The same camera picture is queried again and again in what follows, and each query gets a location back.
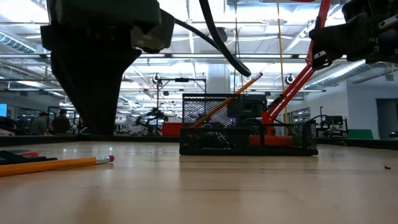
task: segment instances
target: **monitor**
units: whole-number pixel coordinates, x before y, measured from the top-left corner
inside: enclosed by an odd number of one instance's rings
[[[0,116],[7,117],[7,104],[0,103]]]

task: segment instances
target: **ceiling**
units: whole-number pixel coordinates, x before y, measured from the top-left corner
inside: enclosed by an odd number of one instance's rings
[[[280,79],[280,63],[279,63],[279,28],[278,28],[278,13],[277,4],[273,1],[263,0],[261,4],[257,4],[254,0],[240,1],[237,7],[237,13],[234,12],[234,7],[231,4],[233,0],[218,0],[210,1],[212,14],[216,25],[224,27],[228,35],[227,43],[229,50],[233,53],[241,54],[242,61],[252,71],[253,74],[262,72],[264,76],[258,80],[252,89],[265,90],[280,90],[282,82]],[[6,34],[14,40],[23,43],[24,46],[29,46],[35,49],[36,53],[48,53],[41,47],[40,26],[49,22],[45,1],[43,0],[0,0],[0,34]],[[160,6],[163,10],[169,12],[174,17],[191,23],[192,26],[208,33],[204,18],[200,10],[200,5],[197,0],[159,0]],[[308,51],[310,39],[307,34],[313,29],[314,20],[319,10],[319,0],[314,3],[297,3],[292,1],[281,1],[280,4],[280,23],[281,23],[281,42],[283,59],[284,76],[292,74],[297,76],[305,66],[305,55]],[[341,13],[341,6],[332,5],[329,11],[327,26],[344,23],[343,15]],[[53,81],[41,82],[41,85],[52,89],[51,93],[55,96],[65,98],[65,93],[60,89],[60,85],[56,82],[52,75],[51,69],[47,61],[40,61],[26,58],[24,55],[15,56],[13,58],[5,56],[5,54],[23,54],[19,50],[12,47],[0,44],[0,64],[4,69],[0,73],[0,77],[7,78],[32,78],[35,80],[45,79]],[[206,58],[206,55],[200,54],[220,54],[207,42],[198,38],[194,34],[191,35],[186,29],[175,26],[172,45],[169,49],[165,49],[162,54],[171,53],[174,58],[151,58],[151,55],[145,55],[137,59],[125,72],[125,80],[123,82],[120,92],[122,102],[126,103],[146,103],[142,107],[140,113],[146,113],[151,107],[155,106],[154,99],[144,93],[143,89],[153,89],[155,85],[152,83],[152,78],[158,74],[161,78],[206,78],[208,75],[209,63],[223,63],[226,64],[225,59],[220,57]],[[183,57],[178,57],[177,54],[184,54]],[[291,55],[299,55],[298,58],[293,59]],[[240,80],[240,74],[234,71],[234,68],[228,65],[231,72],[231,79],[233,74],[236,74],[237,80]],[[317,72],[314,77],[319,77],[325,71]],[[12,82],[11,88],[17,88],[17,85],[23,83]],[[25,85],[25,88],[38,88],[36,86]],[[241,81],[235,83],[236,87],[242,85]],[[189,89],[186,92],[200,93],[203,86],[200,83],[189,82],[175,83],[170,82],[166,89]],[[181,99],[181,91],[171,91],[169,96],[162,96],[162,100],[166,103],[178,102]],[[303,93],[299,93],[296,100],[301,100]],[[165,108],[168,113],[180,114],[180,110],[173,108]]]

